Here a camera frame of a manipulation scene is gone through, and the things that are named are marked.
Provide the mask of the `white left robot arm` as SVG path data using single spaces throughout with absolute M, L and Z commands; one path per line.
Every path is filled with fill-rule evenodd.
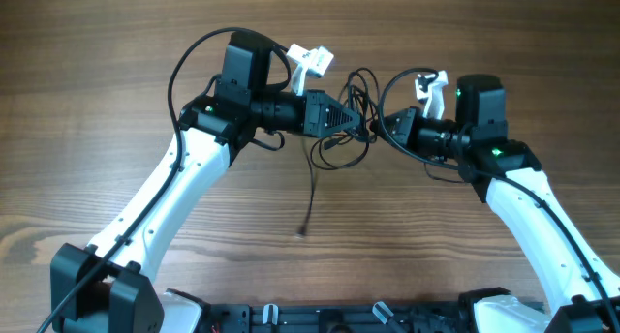
M 238 153 L 268 134 L 326 138 L 359 116 L 328 94 L 309 90 L 332 53 L 283 46 L 230 28 L 222 71 L 170 115 L 170 147 L 122 212 L 89 243 L 62 246 L 50 265 L 51 311 L 43 330 L 57 332 L 214 332 L 208 303 L 154 287 L 162 260 L 201 196 Z

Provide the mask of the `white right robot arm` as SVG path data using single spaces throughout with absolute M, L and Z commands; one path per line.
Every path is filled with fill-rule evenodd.
M 453 170 L 511 231 L 534 269 L 549 311 L 521 303 L 503 288 L 460 295 L 469 332 L 616 332 L 619 277 L 596 255 L 553 194 L 541 162 L 509 138 L 506 93 L 497 76 L 467 75 L 456 83 L 456 113 L 445 119 L 445 72 L 413 68 L 421 105 L 384 112 L 381 94 L 372 128 L 401 153 Z

